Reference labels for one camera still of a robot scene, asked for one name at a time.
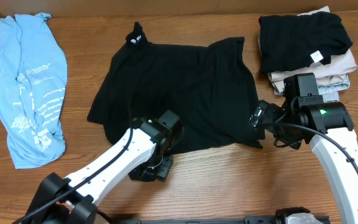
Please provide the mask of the black t-shirt with logo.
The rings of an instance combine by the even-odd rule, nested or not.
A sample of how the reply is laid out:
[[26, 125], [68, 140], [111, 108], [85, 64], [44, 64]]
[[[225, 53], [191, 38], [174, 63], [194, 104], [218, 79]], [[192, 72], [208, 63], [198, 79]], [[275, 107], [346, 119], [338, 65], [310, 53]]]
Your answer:
[[111, 59], [88, 121], [103, 125], [111, 143], [130, 120], [178, 115], [184, 132], [174, 154], [233, 143], [260, 148], [265, 137], [249, 120], [259, 99], [242, 59], [243, 37], [207, 47], [149, 42], [139, 23]]

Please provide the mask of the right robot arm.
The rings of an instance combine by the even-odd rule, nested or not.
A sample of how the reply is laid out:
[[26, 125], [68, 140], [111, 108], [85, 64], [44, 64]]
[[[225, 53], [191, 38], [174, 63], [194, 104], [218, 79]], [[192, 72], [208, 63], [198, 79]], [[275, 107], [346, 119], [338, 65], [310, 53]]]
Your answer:
[[272, 133], [277, 148], [309, 145], [323, 167], [342, 222], [358, 223], [358, 143], [348, 110], [340, 102], [324, 102], [313, 73], [288, 77], [284, 87], [283, 105], [259, 101], [249, 123]]

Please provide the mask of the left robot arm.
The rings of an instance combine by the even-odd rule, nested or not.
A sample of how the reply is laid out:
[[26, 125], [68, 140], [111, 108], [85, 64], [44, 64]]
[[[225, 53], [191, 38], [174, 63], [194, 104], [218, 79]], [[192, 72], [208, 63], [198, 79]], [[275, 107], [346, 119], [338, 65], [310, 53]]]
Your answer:
[[65, 178], [51, 173], [40, 183], [18, 223], [94, 223], [99, 204], [129, 176], [166, 181], [173, 164], [169, 150], [183, 135], [180, 118], [167, 110], [158, 119], [136, 118], [110, 149]]

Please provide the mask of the folded light denim garment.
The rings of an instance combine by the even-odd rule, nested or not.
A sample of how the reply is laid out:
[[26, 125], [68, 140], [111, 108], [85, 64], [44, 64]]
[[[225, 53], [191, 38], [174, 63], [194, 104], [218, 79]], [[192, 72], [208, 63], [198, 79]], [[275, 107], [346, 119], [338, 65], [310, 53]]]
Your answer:
[[323, 96], [325, 103], [339, 101], [339, 92], [351, 85], [348, 74], [318, 78], [316, 81], [319, 94]]

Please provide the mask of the folded black garment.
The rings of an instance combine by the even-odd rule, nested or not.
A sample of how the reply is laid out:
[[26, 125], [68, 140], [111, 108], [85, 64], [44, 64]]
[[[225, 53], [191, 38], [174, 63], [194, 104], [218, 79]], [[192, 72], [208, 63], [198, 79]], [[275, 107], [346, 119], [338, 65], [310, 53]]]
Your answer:
[[326, 65], [353, 45], [342, 19], [330, 12], [261, 16], [259, 24], [262, 73], [294, 71], [315, 62]]

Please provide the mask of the folded beige garment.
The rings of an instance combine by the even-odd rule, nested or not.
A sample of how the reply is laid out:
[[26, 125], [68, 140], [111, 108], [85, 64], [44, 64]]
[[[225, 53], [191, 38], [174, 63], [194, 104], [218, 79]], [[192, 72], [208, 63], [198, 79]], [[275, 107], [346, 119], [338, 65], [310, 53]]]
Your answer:
[[[330, 12], [330, 10], [327, 6], [325, 6], [321, 9], [302, 13], [297, 16], [310, 15], [317, 12]], [[318, 78], [330, 77], [334, 75], [343, 75], [343, 74], [349, 75], [356, 69], [357, 69], [357, 64], [350, 48], [345, 54], [333, 55], [331, 57], [331, 63], [326, 65], [322, 64], [321, 62], [315, 62], [312, 63], [309, 67], [299, 68], [294, 71], [270, 72], [266, 74], [268, 75], [268, 79], [273, 85], [276, 94], [281, 95], [284, 91], [284, 79], [287, 77], [301, 74], [301, 73], [313, 73], [315, 79], [317, 80]]]

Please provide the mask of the light blue printed t-shirt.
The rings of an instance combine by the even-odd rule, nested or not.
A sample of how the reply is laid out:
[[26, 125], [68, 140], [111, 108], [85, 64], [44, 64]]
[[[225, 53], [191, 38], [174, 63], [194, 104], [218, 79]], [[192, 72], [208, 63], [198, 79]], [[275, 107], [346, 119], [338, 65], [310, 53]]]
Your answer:
[[60, 115], [67, 60], [47, 13], [0, 19], [0, 120], [16, 169], [33, 169], [65, 152]]

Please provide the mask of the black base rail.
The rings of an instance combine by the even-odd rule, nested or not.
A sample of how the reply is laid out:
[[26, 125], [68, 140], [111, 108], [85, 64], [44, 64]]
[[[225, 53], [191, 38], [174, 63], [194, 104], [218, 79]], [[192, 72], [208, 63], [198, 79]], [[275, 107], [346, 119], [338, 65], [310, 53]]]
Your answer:
[[329, 216], [314, 216], [305, 207], [282, 208], [274, 215], [248, 215], [244, 218], [187, 220], [117, 220], [118, 224], [331, 224]]

